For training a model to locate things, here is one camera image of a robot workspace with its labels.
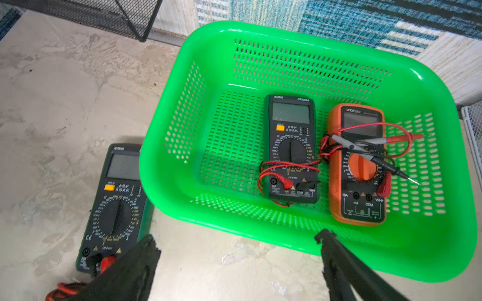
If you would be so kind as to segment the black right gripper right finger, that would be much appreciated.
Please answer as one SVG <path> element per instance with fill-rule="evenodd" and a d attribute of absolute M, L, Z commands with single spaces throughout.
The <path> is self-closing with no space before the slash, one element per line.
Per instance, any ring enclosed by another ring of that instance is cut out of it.
<path fill-rule="evenodd" d="M 339 242 L 335 233 L 323 229 L 315 241 L 321 245 L 330 300 L 356 300 L 356 293 L 363 300 L 407 299 Z"/>

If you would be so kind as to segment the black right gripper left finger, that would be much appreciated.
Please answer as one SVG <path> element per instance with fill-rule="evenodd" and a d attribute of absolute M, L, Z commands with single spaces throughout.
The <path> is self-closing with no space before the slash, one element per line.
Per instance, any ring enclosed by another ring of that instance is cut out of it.
<path fill-rule="evenodd" d="M 148 300 L 161 250 L 152 235 L 113 263 L 72 300 Z"/>

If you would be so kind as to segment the large dark green multimeter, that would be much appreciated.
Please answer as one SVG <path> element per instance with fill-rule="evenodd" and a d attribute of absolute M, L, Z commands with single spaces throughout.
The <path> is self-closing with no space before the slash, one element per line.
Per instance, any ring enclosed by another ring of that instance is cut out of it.
<path fill-rule="evenodd" d="M 102 168 L 99 187 L 75 264 L 93 278 L 102 275 L 150 229 L 153 206 L 139 177 L 139 144 L 113 144 Z"/>

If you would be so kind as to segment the small dark green multimeter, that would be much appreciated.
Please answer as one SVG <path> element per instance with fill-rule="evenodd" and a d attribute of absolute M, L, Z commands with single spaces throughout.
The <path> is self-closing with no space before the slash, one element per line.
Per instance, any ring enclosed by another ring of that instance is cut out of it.
<path fill-rule="evenodd" d="M 266 97 L 266 154 L 257 187 L 282 207 L 315 204 L 320 184 L 316 153 L 315 104 L 311 99 Z"/>

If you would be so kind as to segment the orange clamp multimeter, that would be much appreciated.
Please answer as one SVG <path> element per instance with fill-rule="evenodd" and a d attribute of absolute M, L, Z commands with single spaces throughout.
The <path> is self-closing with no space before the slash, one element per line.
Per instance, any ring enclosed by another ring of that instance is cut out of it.
<path fill-rule="evenodd" d="M 329 163 L 328 200 L 339 222 L 376 227 L 385 221 L 392 177 L 410 180 L 395 163 L 411 150 L 422 134 L 411 134 L 385 121 L 384 113 L 366 105 L 337 105 L 327 118 L 327 133 L 319 156 Z M 405 144 L 390 155 L 389 144 Z"/>

